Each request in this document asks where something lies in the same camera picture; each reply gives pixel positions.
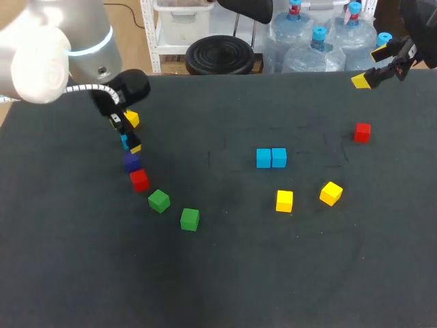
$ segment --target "wooden floor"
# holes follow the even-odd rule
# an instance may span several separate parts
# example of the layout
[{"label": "wooden floor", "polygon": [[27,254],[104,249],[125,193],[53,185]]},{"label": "wooden floor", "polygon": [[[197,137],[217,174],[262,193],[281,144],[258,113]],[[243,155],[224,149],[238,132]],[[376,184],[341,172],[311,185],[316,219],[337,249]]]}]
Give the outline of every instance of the wooden floor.
[{"label": "wooden floor", "polygon": [[[0,10],[0,29],[3,29],[23,10],[26,0],[0,0],[0,2],[2,8],[8,9]],[[104,2],[130,6],[135,12],[137,23],[144,26],[139,0],[105,0]],[[135,25],[132,12],[128,8],[120,5],[106,5],[105,8],[114,28],[115,39],[123,59],[123,69],[138,68],[146,74],[151,74],[152,65],[144,29]],[[9,108],[10,104],[0,105],[0,125]]]}]

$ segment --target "green cube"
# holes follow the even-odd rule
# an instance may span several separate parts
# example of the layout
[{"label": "green cube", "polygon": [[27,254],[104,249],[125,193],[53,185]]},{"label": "green cube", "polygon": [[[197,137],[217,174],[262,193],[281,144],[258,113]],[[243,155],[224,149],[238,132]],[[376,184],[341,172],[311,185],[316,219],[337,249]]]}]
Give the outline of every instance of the green cube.
[{"label": "green cube", "polygon": [[163,193],[161,190],[158,189],[150,195],[149,205],[156,212],[161,214],[170,206],[170,197],[166,193]]},{"label": "green cube", "polygon": [[200,214],[198,210],[184,208],[180,218],[180,228],[182,230],[196,231],[199,225]]}]

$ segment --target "blue cube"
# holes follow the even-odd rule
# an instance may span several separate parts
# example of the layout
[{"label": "blue cube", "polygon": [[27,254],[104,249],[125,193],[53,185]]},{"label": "blue cube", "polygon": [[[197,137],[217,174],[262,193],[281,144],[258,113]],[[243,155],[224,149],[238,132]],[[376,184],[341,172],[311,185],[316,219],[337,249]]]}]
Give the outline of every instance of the blue cube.
[{"label": "blue cube", "polygon": [[129,174],[141,169],[141,161],[139,156],[136,154],[132,154],[130,152],[124,153],[123,162],[124,167]]},{"label": "blue cube", "polygon": [[121,135],[120,138],[122,138],[122,143],[123,143],[123,148],[125,149],[125,151],[129,151],[129,146],[128,146],[128,138],[126,135]]},{"label": "blue cube", "polygon": [[287,150],[285,148],[272,149],[272,167],[287,166]]},{"label": "blue cube", "polygon": [[257,168],[270,169],[272,165],[272,153],[270,149],[257,149]]}]

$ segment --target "cube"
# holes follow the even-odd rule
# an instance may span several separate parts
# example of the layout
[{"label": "cube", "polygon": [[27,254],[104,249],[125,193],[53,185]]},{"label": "cube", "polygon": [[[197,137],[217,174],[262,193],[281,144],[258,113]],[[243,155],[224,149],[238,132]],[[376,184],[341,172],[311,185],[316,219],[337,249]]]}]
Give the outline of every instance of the cube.
[{"label": "cube", "polygon": [[170,206],[170,197],[158,189],[149,196],[149,205],[161,214]]},{"label": "cube", "polygon": [[291,213],[293,209],[293,191],[278,190],[276,211]]},{"label": "cube", "polygon": [[272,167],[287,166],[287,150],[285,148],[272,149]]},{"label": "cube", "polygon": [[129,151],[129,146],[128,146],[128,138],[126,135],[120,135],[120,138],[122,139],[122,143],[123,143],[123,149],[125,149],[125,151]]},{"label": "cube", "polygon": [[329,206],[334,206],[337,200],[340,199],[343,193],[343,188],[337,186],[333,182],[329,182],[320,193],[320,200],[327,203]]},{"label": "cube", "polygon": [[130,109],[127,109],[124,112],[124,116],[129,120],[129,122],[132,124],[133,128],[136,128],[139,125],[139,116],[138,113],[135,113],[134,111],[131,111]]},{"label": "cube", "polygon": [[138,153],[138,152],[140,152],[140,151],[141,151],[141,144],[138,145],[137,147],[132,148],[132,149],[130,150],[130,152],[131,152],[132,154],[136,154],[136,153]]},{"label": "cube", "polygon": [[270,169],[272,165],[272,153],[270,149],[257,149],[257,168]]},{"label": "cube", "polygon": [[355,128],[355,142],[367,143],[370,140],[371,125],[367,123],[357,123]]},{"label": "cube", "polygon": [[182,217],[180,218],[180,228],[182,230],[197,231],[199,225],[200,214],[198,210],[184,208]]},{"label": "cube", "polygon": [[123,163],[128,173],[132,173],[141,169],[141,161],[139,156],[131,154],[130,152],[124,153]]},{"label": "cube", "polygon": [[143,169],[132,172],[130,174],[130,180],[132,181],[134,189],[137,193],[145,191],[150,187],[149,179]]}]

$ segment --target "black chair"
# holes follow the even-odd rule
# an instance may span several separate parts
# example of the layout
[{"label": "black chair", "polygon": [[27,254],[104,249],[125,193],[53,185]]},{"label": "black chair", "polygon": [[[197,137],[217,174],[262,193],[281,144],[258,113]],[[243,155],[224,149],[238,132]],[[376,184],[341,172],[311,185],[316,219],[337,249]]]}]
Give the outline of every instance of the black chair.
[{"label": "black chair", "polygon": [[[218,0],[221,6],[237,13],[233,36],[208,36],[193,43],[186,52],[185,65],[191,75],[248,74],[255,63],[256,22],[272,19],[272,0]],[[253,19],[249,46],[236,37],[240,15]]]}]

